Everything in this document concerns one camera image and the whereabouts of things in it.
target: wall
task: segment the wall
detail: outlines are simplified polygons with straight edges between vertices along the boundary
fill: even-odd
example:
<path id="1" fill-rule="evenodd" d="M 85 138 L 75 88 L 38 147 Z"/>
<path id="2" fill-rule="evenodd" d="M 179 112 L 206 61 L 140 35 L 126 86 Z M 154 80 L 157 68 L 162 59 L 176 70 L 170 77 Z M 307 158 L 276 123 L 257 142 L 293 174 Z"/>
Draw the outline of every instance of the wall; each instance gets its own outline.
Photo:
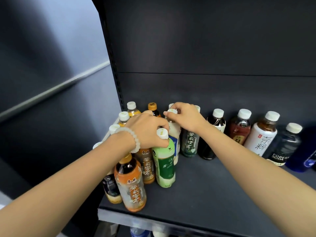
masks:
<path id="1" fill-rule="evenodd" d="M 91 0 L 0 4 L 0 156 L 34 186 L 102 140 L 120 105 Z M 91 234 L 103 194 L 98 186 L 70 223 L 77 230 L 65 228 L 66 235 Z"/>

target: person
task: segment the person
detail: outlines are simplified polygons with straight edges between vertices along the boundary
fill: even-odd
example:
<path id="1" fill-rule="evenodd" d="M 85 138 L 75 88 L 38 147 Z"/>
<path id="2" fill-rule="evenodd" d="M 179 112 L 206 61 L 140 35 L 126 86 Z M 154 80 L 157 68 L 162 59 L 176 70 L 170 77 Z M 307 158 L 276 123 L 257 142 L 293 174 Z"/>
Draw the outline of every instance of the person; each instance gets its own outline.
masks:
<path id="1" fill-rule="evenodd" d="M 285 235 L 316 235 L 314 189 L 218 131 L 194 105 L 177 102 L 171 108 L 180 114 L 165 111 L 164 115 L 201 136 L 241 188 Z M 153 116 L 152 111 L 133 116 L 125 125 L 136 134 L 140 148 L 168 146 L 169 141 L 156 134 L 159 126 L 169 129 L 167 120 Z M 113 134 L 15 199 L 0 210 L 0 236 L 55 237 L 106 173 L 135 145 L 129 132 Z"/>

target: blue bottle on lower shelf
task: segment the blue bottle on lower shelf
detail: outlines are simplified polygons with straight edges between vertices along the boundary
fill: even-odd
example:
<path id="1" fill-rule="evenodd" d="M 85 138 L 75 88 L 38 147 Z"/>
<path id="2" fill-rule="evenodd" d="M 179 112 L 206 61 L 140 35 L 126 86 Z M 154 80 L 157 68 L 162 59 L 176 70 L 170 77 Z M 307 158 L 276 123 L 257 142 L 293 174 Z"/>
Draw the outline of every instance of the blue bottle on lower shelf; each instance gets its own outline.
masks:
<path id="1" fill-rule="evenodd" d="M 296 172 L 305 172 L 316 163 L 316 128 L 307 129 L 302 144 L 285 165 Z"/>

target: person's right hand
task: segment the person's right hand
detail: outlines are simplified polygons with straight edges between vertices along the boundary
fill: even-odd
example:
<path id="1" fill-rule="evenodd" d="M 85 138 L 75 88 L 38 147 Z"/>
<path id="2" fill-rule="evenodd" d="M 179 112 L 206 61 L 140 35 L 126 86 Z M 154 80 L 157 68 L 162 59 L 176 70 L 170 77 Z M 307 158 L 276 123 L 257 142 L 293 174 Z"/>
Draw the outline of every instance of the person's right hand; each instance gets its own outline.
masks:
<path id="1" fill-rule="evenodd" d="M 172 105 L 172 107 L 170 107 L 170 109 L 178 109 L 179 114 L 174 114 L 168 111 L 164 111 L 163 114 L 177 122 L 182 128 L 188 131 L 199 134 L 207 123 L 204 117 L 198 112 L 195 105 L 176 102 Z"/>

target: green milk tea bottle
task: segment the green milk tea bottle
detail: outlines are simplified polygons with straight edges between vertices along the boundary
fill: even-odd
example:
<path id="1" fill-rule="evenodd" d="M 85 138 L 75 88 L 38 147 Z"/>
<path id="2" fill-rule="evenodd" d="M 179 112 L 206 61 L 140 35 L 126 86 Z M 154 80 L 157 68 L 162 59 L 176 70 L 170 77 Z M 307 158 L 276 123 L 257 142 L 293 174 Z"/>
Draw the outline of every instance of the green milk tea bottle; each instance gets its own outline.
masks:
<path id="1" fill-rule="evenodd" d="M 163 188 L 169 188 L 176 180 L 176 173 L 174 171 L 173 157 L 174 157 L 174 142 L 168 136 L 168 131 L 165 128 L 159 128 L 157 135 L 161 139 L 169 139 L 167 148 L 153 147 L 152 152 L 156 165 L 156 179 L 158 184 Z"/>

